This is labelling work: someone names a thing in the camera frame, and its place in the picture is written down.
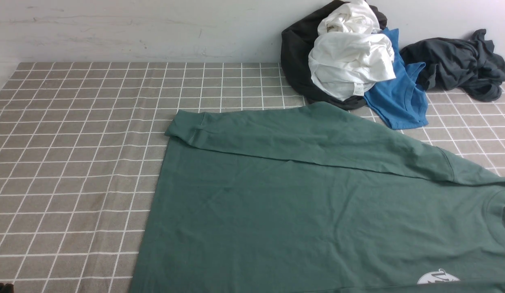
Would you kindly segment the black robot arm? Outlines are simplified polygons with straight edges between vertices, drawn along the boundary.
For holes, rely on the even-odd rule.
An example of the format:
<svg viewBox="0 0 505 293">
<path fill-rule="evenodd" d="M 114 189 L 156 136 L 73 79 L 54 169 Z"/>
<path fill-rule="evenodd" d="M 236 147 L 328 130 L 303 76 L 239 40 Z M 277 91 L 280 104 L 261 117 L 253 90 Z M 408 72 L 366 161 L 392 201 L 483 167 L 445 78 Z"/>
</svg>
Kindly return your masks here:
<svg viewBox="0 0 505 293">
<path fill-rule="evenodd" d="M 13 284 L 0 282 L 0 293 L 14 293 Z"/>
</svg>

